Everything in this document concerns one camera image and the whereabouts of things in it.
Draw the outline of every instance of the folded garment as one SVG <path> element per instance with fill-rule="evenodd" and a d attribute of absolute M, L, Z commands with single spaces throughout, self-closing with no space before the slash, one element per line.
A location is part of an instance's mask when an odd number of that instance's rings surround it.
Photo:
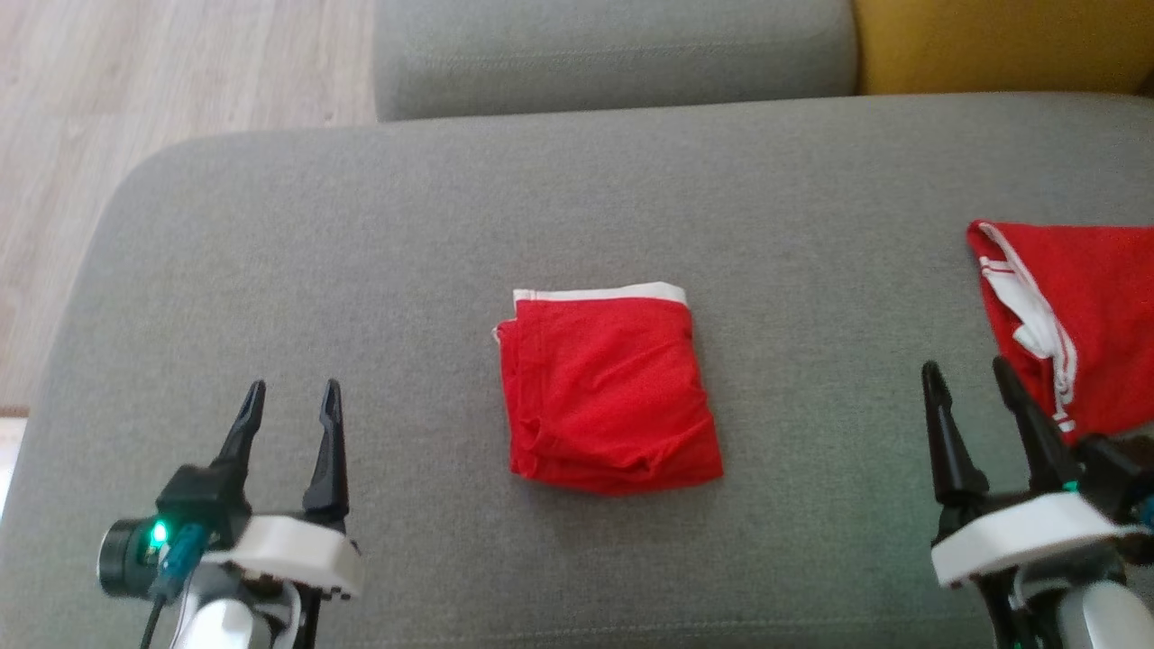
<path fill-rule="evenodd" d="M 515 473 L 606 495 L 721 476 L 683 290 L 517 290 L 514 300 L 496 336 Z"/>
<path fill-rule="evenodd" d="M 1154 229 L 975 221 L 998 348 L 1066 442 L 1154 419 Z"/>

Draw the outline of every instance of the green led light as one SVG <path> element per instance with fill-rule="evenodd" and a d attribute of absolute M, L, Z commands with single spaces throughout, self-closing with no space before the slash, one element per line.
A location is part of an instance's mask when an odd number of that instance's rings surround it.
<path fill-rule="evenodd" d="M 164 545 L 168 540 L 168 528 L 164 524 L 164 521 L 157 521 L 152 525 L 152 534 L 149 535 L 149 539 L 152 545 Z"/>

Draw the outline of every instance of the mustard yellow fabric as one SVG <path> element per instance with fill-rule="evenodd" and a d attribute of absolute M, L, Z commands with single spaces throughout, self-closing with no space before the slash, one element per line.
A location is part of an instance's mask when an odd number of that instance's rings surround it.
<path fill-rule="evenodd" d="M 1134 92 L 1154 0 L 856 0 L 860 90 Z"/>

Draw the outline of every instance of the wooden floor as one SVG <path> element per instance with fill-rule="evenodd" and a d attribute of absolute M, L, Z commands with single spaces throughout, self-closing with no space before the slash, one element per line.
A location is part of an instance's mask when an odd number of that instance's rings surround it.
<path fill-rule="evenodd" d="M 0 0 L 0 405 L 28 405 L 127 172 L 218 133 L 373 124 L 372 0 Z"/>

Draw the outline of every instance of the gray cushion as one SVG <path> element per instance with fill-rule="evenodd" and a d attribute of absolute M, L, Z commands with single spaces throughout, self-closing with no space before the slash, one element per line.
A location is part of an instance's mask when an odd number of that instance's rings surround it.
<path fill-rule="evenodd" d="M 325 606 L 321 647 L 986 647 L 974 592 L 930 567 L 919 385 L 938 359 L 976 461 L 1025 485 L 962 233 L 1151 224 L 1152 137 L 1145 99 L 980 95 L 170 149 L 108 206 L 33 408 L 5 646 L 135 639 L 148 607 L 98 592 L 100 536 L 211 458 L 256 376 L 249 499 L 298 506 L 331 375 L 369 585 Z M 650 279 L 688 291 L 726 477 L 606 500 L 510 475 L 510 291 Z"/>
<path fill-rule="evenodd" d="M 853 92 L 848 0 L 379 0 L 382 120 Z"/>

